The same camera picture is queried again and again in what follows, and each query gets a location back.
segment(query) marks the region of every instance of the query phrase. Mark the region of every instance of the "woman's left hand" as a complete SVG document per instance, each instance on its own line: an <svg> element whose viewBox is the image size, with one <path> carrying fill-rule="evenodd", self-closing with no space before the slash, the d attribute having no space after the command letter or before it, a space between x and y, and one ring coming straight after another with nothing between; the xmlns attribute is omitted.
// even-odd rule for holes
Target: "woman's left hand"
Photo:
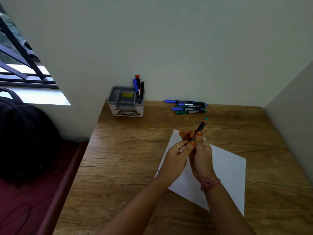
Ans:
<svg viewBox="0 0 313 235"><path fill-rule="evenodd" d="M167 187L176 181L176 179L184 170L187 163L187 158L195 147L195 142L189 142L189 140L185 140L180 141L178 145L180 149L182 149L184 146L185 148L182 152L180 152L176 144L172 146L168 150L161 170L157 176L157 178L161 179Z"/></svg>

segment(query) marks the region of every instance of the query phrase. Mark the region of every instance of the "window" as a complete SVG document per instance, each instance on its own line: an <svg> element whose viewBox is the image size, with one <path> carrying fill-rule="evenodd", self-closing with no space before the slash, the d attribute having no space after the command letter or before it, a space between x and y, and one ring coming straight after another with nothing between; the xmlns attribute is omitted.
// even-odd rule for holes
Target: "window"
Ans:
<svg viewBox="0 0 313 235"><path fill-rule="evenodd" d="M0 86L59 89L1 4Z"/></svg>

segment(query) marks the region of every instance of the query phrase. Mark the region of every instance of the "sticker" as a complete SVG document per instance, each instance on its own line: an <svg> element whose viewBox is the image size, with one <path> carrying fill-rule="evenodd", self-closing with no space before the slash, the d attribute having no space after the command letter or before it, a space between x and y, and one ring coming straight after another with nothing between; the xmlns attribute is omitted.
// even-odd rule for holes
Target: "sticker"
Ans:
<svg viewBox="0 0 313 235"><path fill-rule="evenodd" d="M122 92L124 97L134 97L134 93Z"/></svg>
<svg viewBox="0 0 313 235"><path fill-rule="evenodd" d="M117 110L117 109L115 109L115 115L140 116L137 110Z"/></svg>

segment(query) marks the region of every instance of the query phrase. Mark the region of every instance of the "pink bracelet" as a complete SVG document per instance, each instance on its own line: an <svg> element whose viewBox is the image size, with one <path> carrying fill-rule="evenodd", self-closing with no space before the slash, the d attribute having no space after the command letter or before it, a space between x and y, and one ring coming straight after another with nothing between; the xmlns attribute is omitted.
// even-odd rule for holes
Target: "pink bracelet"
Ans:
<svg viewBox="0 0 313 235"><path fill-rule="evenodd" d="M220 179L216 179L215 181L211 181L209 178L204 178L201 177L201 181L200 181L200 189L204 192L207 193L207 189L213 187L215 184L220 183L221 180Z"/></svg>

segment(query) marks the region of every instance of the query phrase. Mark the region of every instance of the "woman's right hand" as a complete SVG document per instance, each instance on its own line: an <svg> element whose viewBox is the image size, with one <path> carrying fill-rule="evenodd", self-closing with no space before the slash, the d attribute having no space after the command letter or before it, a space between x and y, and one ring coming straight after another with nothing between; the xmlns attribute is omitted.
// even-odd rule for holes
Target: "woman's right hand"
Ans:
<svg viewBox="0 0 313 235"><path fill-rule="evenodd" d="M179 135L183 140L190 140L195 136L195 131L181 131ZM201 177L216 180L217 176L213 169L212 148L207 140L204 140L202 132L197 132L195 136L195 149L189 155L189 162L194 177L202 181Z"/></svg>

